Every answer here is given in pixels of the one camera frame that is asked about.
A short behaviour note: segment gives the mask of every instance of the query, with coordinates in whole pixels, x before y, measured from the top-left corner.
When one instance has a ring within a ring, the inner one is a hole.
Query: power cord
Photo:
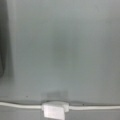
[[[65,113],[69,110],[75,111],[89,111],[89,110],[120,110],[120,106],[71,106],[69,103],[61,101],[46,102],[42,105],[21,105],[7,102],[0,102],[0,106],[18,108],[18,109],[31,109],[42,110],[44,117],[57,120],[65,120]]]

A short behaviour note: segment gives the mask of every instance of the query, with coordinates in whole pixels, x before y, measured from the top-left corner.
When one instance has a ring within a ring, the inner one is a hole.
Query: gray surface
[[[10,39],[0,100],[120,104],[119,0],[7,4]],[[2,111],[2,120],[43,119],[40,111]],[[117,120],[119,112],[71,112],[67,119]]]

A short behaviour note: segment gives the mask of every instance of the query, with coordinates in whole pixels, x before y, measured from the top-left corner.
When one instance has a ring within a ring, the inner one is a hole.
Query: cable connector
[[[65,102],[53,101],[42,105],[44,117],[57,120],[65,120],[65,112],[69,112],[69,104]]]

